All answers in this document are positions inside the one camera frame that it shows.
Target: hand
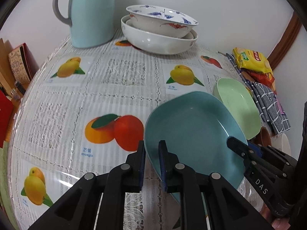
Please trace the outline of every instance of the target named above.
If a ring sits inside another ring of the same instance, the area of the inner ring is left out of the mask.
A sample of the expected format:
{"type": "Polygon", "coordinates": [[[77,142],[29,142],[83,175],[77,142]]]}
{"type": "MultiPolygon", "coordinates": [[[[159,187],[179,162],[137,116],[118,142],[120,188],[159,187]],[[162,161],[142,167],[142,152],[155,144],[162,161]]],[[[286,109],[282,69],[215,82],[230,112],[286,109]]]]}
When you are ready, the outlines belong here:
{"type": "Polygon", "coordinates": [[[275,230],[288,230],[290,228],[289,225],[289,218],[281,218],[275,219],[274,221],[273,216],[269,210],[269,208],[263,204],[263,207],[260,211],[261,215],[272,225],[275,230]]]}

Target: green bowl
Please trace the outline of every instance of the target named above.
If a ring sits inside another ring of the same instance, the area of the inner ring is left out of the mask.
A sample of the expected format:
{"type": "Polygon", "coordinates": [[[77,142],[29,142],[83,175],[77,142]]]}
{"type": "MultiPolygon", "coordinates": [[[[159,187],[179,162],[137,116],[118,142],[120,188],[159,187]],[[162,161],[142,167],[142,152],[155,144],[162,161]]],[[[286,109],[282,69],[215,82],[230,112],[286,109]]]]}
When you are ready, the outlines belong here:
{"type": "Polygon", "coordinates": [[[234,79],[219,79],[214,92],[227,107],[242,129],[246,139],[255,137],[261,129],[259,111],[245,86],[234,79]]]}
{"type": "Polygon", "coordinates": [[[211,94],[192,92],[160,105],[149,116],[144,136],[146,153],[160,178],[158,144],[165,140],[168,151],[196,172],[218,172],[236,189],[243,179],[243,160],[226,141],[230,136],[247,141],[227,108],[211,94]]]}

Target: stacked bowl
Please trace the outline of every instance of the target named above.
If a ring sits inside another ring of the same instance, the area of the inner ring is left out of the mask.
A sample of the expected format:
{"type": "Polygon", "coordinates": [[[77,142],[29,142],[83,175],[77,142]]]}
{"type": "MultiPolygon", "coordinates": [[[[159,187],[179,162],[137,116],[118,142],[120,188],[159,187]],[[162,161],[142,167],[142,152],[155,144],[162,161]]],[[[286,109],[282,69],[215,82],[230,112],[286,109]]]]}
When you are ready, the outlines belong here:
{"type": "Polygon", "coordinates": [[[126,8],[129,15],[121,20],[127,40],[146,52],[178,54],[187,51],[197,41],[192,29],[198,22],[173,9],[133,5],[126,8]]]}

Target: pitcher handle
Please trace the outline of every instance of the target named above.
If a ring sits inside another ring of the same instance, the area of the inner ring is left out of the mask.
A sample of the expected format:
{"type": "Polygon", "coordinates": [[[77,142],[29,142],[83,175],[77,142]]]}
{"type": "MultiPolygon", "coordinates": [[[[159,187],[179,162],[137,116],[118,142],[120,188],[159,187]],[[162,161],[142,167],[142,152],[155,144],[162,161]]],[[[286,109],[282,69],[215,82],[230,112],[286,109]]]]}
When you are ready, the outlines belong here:
{"type": "Polygon", "coordinates": [[[57,17],[57,19],[59,19],[61,22],[65,23],[65,24],[69,25],[70,27],[73,25],[72,20],[70,18],[65,18],[61,15],[61,13],[59,11],[59,0],[53,0],[52,1],[52,9],[53,9],[53,13],[57,17]]]}

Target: metal rivet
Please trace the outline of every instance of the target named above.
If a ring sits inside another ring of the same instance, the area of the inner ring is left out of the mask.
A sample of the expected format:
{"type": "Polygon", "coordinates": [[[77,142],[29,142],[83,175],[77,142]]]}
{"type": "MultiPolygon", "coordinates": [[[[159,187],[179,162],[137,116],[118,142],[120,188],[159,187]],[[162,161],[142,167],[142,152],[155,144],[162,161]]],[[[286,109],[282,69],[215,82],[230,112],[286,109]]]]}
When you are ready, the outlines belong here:
{"type": "Polygon", "coordinates": [[[128,170],[128,169],[130,168],[130,165],[127,164],[127,163],[124,163],[124,164],[122,164],[122,165],[120,166],[120,168],[121,168],[122,170],[128,170]]]}
{"type": "Polygon", "coordinates": [[[86,173],[84,175],[84,179],[85,180],[90,180],[90,179],[93,179],[94,178],[94,174],[93,173],[86,173]]]}
{"type": "Polygon", "coordinates": [[[216,180],[221,178],[221,175],[219,173],[212,173],[211,176],[213,179],[216,179],[216,180]]]}
{"type": "Polygon", "coordinates": [[[178,170],[182,170],[182,169],[185,168],[185,165],[182,164],[182,163],[178,163],[178,164],[175,165],[175,167],[176,167],[176,169],[178,169],[178,170]]]}

